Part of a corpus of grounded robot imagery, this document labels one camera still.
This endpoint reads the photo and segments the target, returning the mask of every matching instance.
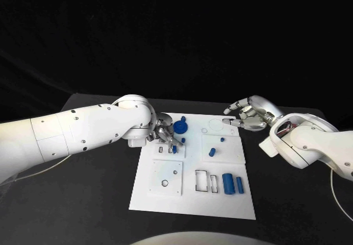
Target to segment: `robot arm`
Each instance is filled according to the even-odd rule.
[[[166,125],[143,96],[125,95],[117,105],[101,104],[0,124],[0,183],[35,165],[88,151],[120,138],[130,147],[164,133]],[[182,144],[167,134],[172,144]]]
[[[314,115],[284,115],[277,106],[257,95],[234,103],[225,114],[242,106],[241,120],[225,118],[223,123],[251,131],[271,126],[270,136],[259,143],[270,157],[281,154],[297,168],[306,168],[319,160],[343,178],[353,181],[353,131],[339,132],[334,126]]]

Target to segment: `dark curtain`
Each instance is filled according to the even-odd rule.
[[[228,103],[257,94],[349,128],[344,15],[268,7],[2,1],[2,121],[59,111],[77,92]]]

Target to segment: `oval hole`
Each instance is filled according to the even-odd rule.
[[[162,181],[162,186],[166,187],[167,186],[167,180]]]

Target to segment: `black tabletop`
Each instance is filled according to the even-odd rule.
[[[74,94],[62,110],[115,99]],[[160,112],[212,115],[222,115],[228,106],[156,99],[150,103]],[[324,117],[317,109],[281,109]],[[297,169],[281,156],[270,158],[258,146],[268,129],[239,129],[239,134],[257,220],[128,210],[140,148],[130,148],[121,139],[72,155],[52,170],[12,184],[0,204],[0,243],[130,244],[170,232],[212,231],[274,244],[352,244],[353,223],[333,199],[329,167],[316,162]],[[353,182],[336,174],[333,181],[340,204],[353,215]]]

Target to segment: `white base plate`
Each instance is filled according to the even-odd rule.
[[[147,142],[141,148],[141,155],[136,173],[134,189],[130,201],[130,210],[154,211],[166,213],[182,213],[216,217],[255,219],[251,188],[248,182],[245,159],[238,128],[222,123],[223,116],[196,115],[169,113],[176,122],[182,116],[186,117],[189,126],[187,132],[182,135],[174,134],[177,140],[186,139],[185,148],[176,154],[160,154],[157,140]],[[216,135],[215,145],[219,150],[218,161],[205,160],[205,152],[210,151],[212,140],[206,136],[205,145],[203,135]],[[164,193],[151,193],[150,184],[153,182],[153,163],[156,160],[183,162],[183,184],[182,195],[172,196]],[[208,192],[196,191],[196,170],[208,171]],[[234,175],[236,194],[225,195],[222,174]],[[218,176],[218,193],[210,192],[210,175]],[[241,176],[244,194],[238,193],[235,177]]]

